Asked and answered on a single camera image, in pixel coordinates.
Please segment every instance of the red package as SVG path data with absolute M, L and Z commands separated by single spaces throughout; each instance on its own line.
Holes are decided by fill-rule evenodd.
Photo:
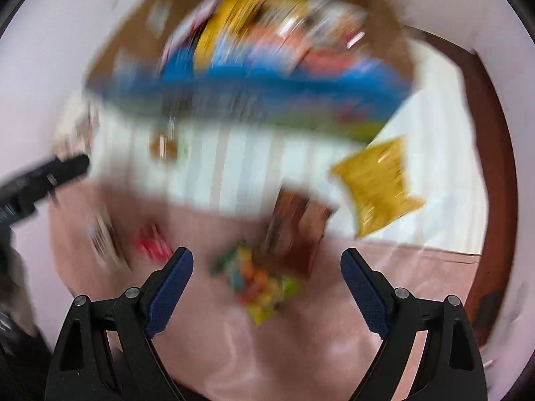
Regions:
M 138 252 L 153 261 L 167 262 L 173 256 L 171 246 L 155 223 L 149 224 L 139 233 L 134 245 Z

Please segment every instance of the white wall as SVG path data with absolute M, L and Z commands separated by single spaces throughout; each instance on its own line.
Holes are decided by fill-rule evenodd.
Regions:
M 506 0 L 396 0 L 406 23 L 437 34 L 481 56 L 504 108 L 518 174 L 517 252 L 500 319 L 483 351 L 499 400 L 535 349 L 535 182 L 531 160 L 534 132 L 535 45 Z M 27 0 L 0 40 L 0 175 L 49 152 L 58 108 L 98 47 L 136 0 Z M 18 231 L 17 249 L 29 267 L 37 321 L 54 343 L 71 301 L 52 266 L 47 217 Z

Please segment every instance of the brown package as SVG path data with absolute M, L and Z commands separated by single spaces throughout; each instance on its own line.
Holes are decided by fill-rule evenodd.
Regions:
M 255 262 L 280 274 L 309 278 L 332 213 L 302 191 L 281 188 Z
M 110 40 L 89 72 L 89 80 L 110 76 L 121 56 L 128 55 L 140 61 L 158 61 L 165 42 L 180 21 L 201 0 L 144 0 L 126 20 L 119 32 Z M 344 0 L 362 6 L 368 12 L 367 39 L 374 57 L 384 60 L 397 72 L 412 81 L 414 64 L 407 41 L 388 0 Z M 168 8 L 169 15 L 163 26 L 151 28 L 158 8 Z

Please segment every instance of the striped cloth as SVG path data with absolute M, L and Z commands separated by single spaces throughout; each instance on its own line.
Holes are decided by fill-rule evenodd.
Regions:
M 412 47 L 419 63 L 417 90 L 374 143 L 405 137 L 408 188 L 426 204 L 367 239 L 481 254 L 488 199 L 462 73 L 434 48 L 420 42 Z M 338 206 L 328 223 L 330 233 L 358 233 L 357 208 L 328 170 L 362 150 L 362 144 L 268 126 L 183 121 L 179 139 L 189 154 L 173 165 L 157 163 L 149 157 L 153 122 L 127 117 L 78 93 L 66 104 L 55 145 L 83 137 L 77 122 L 88 120 L 99 126 L 88 131 L 90 141 L 81 143 L 92 147 L 91 179 L 202 211 L 251 218 L 268 217 L 281 184 L 295 184 Z

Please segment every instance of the box filled with snacks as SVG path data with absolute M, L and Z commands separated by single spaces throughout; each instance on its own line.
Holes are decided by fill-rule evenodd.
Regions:
M 127 113 L 369 143 L 410 95 L 413 74 L 388 0 L 145 0 L 88 86 Z

